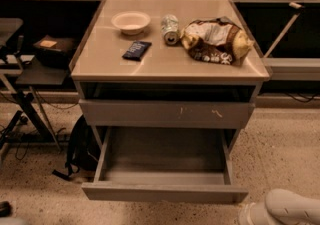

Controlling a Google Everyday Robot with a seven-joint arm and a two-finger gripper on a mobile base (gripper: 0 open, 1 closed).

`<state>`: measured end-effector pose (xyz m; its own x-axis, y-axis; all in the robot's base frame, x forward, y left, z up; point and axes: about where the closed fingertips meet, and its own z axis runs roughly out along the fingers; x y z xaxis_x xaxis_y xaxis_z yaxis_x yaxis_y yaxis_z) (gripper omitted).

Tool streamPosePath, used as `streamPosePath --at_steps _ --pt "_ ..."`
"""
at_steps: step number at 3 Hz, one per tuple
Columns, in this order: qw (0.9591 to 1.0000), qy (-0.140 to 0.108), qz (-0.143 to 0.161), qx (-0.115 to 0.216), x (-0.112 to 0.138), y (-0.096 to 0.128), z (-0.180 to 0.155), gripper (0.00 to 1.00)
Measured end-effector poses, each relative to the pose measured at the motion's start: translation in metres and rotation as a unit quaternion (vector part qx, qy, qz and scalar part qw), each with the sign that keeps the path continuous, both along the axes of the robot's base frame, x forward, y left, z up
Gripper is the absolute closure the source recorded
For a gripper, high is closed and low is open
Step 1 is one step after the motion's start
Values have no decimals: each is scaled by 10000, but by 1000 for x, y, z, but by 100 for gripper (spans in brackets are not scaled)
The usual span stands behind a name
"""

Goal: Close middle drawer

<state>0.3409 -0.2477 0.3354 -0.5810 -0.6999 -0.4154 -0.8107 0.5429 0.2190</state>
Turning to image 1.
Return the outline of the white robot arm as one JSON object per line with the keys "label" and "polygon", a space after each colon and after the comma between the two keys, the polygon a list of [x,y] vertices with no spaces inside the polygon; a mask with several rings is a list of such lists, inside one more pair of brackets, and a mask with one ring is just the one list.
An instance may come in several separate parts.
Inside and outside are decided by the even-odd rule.
{"label": "white robot arm", "polygon": [[237,221],[238,225],[320,225],[320,200],[273,189],[261,202],[243,206]]}

